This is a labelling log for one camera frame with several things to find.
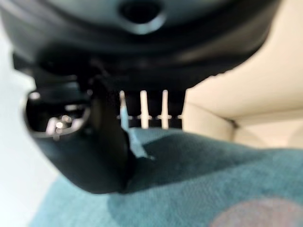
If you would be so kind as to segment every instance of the beige wall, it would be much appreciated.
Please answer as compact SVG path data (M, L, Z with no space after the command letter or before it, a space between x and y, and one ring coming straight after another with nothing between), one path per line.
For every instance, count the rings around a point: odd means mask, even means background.
M187 101L228 118L303 108L303 0L285 0L263 48Z

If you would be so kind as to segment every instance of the hole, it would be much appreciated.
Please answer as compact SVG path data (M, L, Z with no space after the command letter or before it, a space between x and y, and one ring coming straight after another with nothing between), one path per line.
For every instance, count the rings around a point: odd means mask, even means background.
M160 6L154 2L128 2L121 7L121 15L135 24L151 22L160 11Z

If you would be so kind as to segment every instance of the pink circle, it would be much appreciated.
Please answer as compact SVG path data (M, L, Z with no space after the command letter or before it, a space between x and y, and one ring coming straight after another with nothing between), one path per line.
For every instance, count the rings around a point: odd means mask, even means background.
M303 207L280 198L239 203L220 214L210 227L301 227Z

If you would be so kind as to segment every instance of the white wall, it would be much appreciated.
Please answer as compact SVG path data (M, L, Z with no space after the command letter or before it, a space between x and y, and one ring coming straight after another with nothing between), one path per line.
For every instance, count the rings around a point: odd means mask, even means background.
M0 26L0 226L24 227L57 171L28 136L21 101L33 81L12 68L10 44Z

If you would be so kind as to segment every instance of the teal fabric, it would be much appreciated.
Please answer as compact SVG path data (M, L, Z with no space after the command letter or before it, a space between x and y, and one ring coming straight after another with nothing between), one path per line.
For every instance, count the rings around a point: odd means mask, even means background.
M206 227L256 198L303 204L303 150L258 150L178 130L129 131L139 158L128 193L92 195L64 177L31 227Z

